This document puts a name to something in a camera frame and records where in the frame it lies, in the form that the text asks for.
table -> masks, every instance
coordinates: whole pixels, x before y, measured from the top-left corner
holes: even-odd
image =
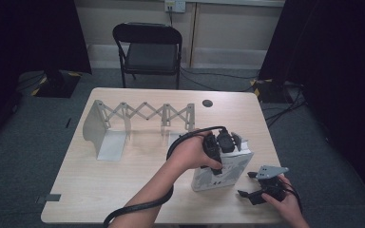
[[[165,161],[167,138],[162,137],[161,117],[149,121],[132,118],[130,138],[125,141],[120,161],[97,161],[92,142],[83,137],[83,124],[95,100],[109,107],[121,102],[138,106],[171,104],[176,109],[195,104],[195,127],[224,125],[249,141],[255,153],[235,185],[194,192],[191,181],[194,170],[185,172],[174,185],[174,195],[163,205],[158,224],[255,224],[281,222],[278,212],[269,204],[253,206],[237,190],[259,190],[256,180],[246,173],[257,172],[264,164],[280,166],[268,128],[252,93],[156,90],[128,88],[95,88],[70,142],[51,194],[59,201],[47,201],[41,219],[46,223],[101,223],[115,209],[123,207],[155,174]],[[213,105],[205,107],[202,101]],[[113,125],[123,127],[122,120]],[[183,132],[183,121],[172,121],[169,131]]]

wall outlet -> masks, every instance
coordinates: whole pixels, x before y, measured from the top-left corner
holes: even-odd
[[[165,0],[164,11],[185,12],[185,1]]]

folding chair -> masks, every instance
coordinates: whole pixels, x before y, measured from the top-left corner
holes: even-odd
[[[183,38],[162,24],[122,23],[112,30],[120,56],[123,86],[125,74],[176,75],[179,89]],[[129,44],[125,54],[122,44]]]

